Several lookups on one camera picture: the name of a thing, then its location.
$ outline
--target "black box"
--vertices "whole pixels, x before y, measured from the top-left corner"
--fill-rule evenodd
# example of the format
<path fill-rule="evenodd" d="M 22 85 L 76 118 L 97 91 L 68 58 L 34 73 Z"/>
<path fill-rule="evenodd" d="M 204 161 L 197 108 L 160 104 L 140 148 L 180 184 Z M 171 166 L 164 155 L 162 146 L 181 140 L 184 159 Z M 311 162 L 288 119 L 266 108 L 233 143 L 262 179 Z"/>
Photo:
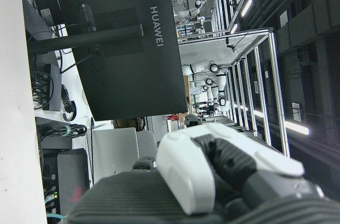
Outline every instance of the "black box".
<path fill-rule="evenodd" d="M 66 215 L 90 188 L 85 149 L 73 149 L 44 155 L 44 188 L 57 198 L 46 204 L 47 212 Z"/>

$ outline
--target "monitor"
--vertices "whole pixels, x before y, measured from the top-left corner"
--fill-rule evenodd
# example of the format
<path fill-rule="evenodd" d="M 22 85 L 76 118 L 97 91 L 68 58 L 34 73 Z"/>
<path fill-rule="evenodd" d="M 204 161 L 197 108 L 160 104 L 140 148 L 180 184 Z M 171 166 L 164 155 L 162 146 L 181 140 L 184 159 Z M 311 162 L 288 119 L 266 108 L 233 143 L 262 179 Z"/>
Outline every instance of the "monitor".
<path fill-rule="evenodd" d="M 100 44 L 100 55 L 77 65 L 95 120 L 187 111 L 171 0 L 58 0 L 66 25 L 80 23 L 79 5 L 90 7 L 96 31 L 138 25 L 143 37 Z M 82 33 L 69 27 L 69 35 Z M 76 62 L 89 46 L 73 48 Z"/>

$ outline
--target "blue cable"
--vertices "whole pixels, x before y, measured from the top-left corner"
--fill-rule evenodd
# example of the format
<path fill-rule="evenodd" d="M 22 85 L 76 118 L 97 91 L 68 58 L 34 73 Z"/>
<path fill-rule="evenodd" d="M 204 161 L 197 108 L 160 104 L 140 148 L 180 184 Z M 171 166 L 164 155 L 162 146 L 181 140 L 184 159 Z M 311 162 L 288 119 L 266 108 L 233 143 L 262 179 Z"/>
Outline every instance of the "blue cable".
<path fill-rule="evenodd" d="M 47 213 L 46 217 L 48 217 L 48 218 L 58 218 L 58 219 L 61 219 L 61 220 L 65 219 L 64 216 L 62 216 L 60 214 L 56 214 L 56 213 Z"/>

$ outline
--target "gray fabric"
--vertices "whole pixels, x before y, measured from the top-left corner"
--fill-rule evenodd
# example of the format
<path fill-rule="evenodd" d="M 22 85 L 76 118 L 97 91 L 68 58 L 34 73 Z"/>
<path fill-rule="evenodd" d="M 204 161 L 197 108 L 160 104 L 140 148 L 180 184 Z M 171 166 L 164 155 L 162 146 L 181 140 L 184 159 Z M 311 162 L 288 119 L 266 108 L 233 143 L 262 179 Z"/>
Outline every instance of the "gray fabric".
<path fill-rule="evenodd" d="M 150 131 L 136 132 L 139 158 L 156 158 L 157 144 L 155 136 Z"/>

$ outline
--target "cable tie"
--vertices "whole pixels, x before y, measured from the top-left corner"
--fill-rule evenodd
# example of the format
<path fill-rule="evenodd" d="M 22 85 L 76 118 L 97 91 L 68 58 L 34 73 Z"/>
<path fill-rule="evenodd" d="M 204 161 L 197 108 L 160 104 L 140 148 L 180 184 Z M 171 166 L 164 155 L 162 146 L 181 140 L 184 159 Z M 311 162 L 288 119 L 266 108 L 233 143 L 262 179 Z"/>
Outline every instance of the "cable tie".
<path fill-rule="evenodd" d="M 61 136 L 68 136 L 69 134 L 71 134 L 71 127 L 70 126 L 64 126 L 66 128 L 66 133 L 61 135 Z"/>

